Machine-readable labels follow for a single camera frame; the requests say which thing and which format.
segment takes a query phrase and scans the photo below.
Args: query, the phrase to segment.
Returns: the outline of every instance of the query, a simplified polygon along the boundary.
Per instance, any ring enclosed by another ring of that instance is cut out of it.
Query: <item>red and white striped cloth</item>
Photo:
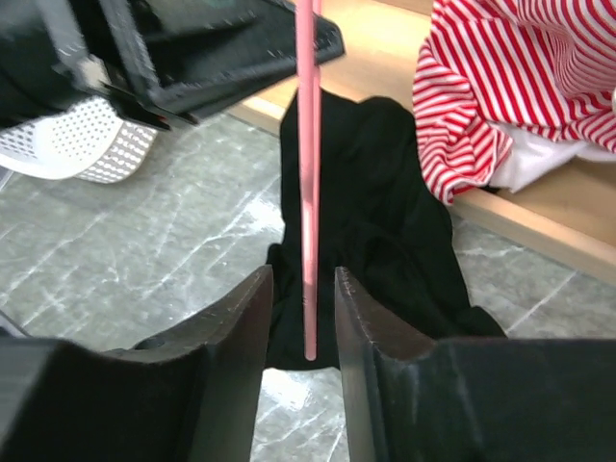
[[[616,0],[434,0],[413,88],[423,178],[485,186],[512,140],[489,122],[616,153]]]

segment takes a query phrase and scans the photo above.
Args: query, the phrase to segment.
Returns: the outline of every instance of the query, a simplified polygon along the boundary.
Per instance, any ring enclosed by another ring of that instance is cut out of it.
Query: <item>perforated basket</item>
[[[64,115],[0,132],[0,166],[49,180],[116,183],[140,167],[156,134],[92,98]]]

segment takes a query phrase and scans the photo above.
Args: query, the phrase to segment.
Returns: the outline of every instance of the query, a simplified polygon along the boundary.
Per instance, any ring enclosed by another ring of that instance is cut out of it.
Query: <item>tile floor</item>
[[[227,115],[166,134],[112,187],[14,175],[0,309],[32,334],[128,347],[219,298],[280,240],[277,140]],[[616,288],[455,219],[473,302],[514,337],[615,337]],[[340,375],[267,371],[253,459],[344,462]]]

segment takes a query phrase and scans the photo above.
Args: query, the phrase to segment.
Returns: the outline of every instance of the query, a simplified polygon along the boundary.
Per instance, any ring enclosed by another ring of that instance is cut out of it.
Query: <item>tile grout line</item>
[[[562,282],[560,282],[560,284],[558,284],[549,294],[547,294],[541,300],[539,300],[537,303],[535,303],[532,308],[530,308],[526,313],[524,313],[522,316],[520,316],[520,318],[517,321],[515,321],[513,324],[511,324],[511,326],[508,329],[506,329],[505,332],[508,334],[512,330],[514,330],[517,327],[519,327],[520,324],[522,324],[524,321],[526,321],[528,318],[530,318],[537,310],[539,310],[539,308],[541,308],[543,305],[545,305],[550,300],[552,300],[556,296],[556,294],[558,294],[569,283],[569,281],[571,281],[574,278],[574,276],[576,274],[578,274],[578,272],[577,271],[573,271],[571,274],[569,274],[567,277],[565,277],[562,280]]]

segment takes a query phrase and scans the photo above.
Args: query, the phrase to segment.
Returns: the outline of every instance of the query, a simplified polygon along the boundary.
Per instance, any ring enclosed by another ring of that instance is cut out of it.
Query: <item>pink rod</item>
[[[315,204],[316,175],[315,121],[320,110],[315,107],[315,86],[318,82],[315,60],[315,19],[309,0],[299,0],[295,13],[295,41],[297,47],[298,120],[299,120],[299,175],[301,191],[301,240],[304,301],[304,344],[306,359],[317,358],[317,278],[319,270],[319,204]]]

